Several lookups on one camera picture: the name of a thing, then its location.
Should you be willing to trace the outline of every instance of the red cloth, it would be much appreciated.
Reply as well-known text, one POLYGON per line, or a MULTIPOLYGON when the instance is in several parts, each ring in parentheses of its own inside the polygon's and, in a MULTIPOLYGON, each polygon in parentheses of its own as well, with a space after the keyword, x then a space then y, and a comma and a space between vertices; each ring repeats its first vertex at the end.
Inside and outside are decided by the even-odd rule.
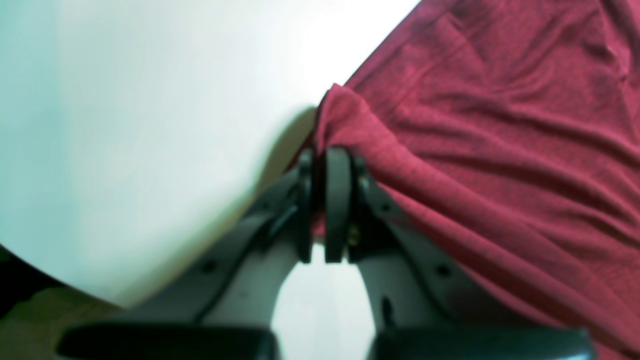
POLYGON ((640 358, 639 14, 425 0, 326 94, 315 146, 361 154, 505 304, 640 358))

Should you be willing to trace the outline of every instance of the white surface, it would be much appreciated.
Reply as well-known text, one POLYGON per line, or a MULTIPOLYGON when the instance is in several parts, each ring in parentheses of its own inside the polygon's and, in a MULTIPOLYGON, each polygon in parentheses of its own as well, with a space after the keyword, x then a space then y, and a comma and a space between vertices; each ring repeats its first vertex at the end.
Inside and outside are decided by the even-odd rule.
MULTIPOLYGON (((0 243, 96 297, 143 299, 232 223, 280 133, 416 3, 0 1, 0 243)), ((354 269, 314 266, 286 282, 278 308, 297 317, 278 331, 372 327, 324 315, 361 297, 354 269)), ((293 359, 342 358, 318 354, 293 359)))

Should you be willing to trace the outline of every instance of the black clamp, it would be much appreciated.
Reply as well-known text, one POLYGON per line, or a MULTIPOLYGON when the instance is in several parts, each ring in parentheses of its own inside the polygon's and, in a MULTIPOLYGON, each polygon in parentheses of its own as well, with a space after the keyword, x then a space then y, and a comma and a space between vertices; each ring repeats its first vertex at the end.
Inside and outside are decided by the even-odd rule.
POLYGON ((74 359, 279 359, 269 330, 280 286, 310 261, 325 213, 326 262, 358 265, 378 335, 369 359, 596 359, 584 329, 533 324, 478 286, 341 148, 301 153, 199 260, 160 294, 72 329, 74 359))

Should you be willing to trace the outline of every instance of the red fabric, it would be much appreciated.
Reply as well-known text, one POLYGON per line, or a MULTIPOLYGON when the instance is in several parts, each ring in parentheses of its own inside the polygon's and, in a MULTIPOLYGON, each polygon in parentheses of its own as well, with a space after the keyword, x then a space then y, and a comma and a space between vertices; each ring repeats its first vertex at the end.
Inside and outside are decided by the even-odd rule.
POLYGON ((320 107, 483 286, 640 358, 640 4, 425 0, 320 107))

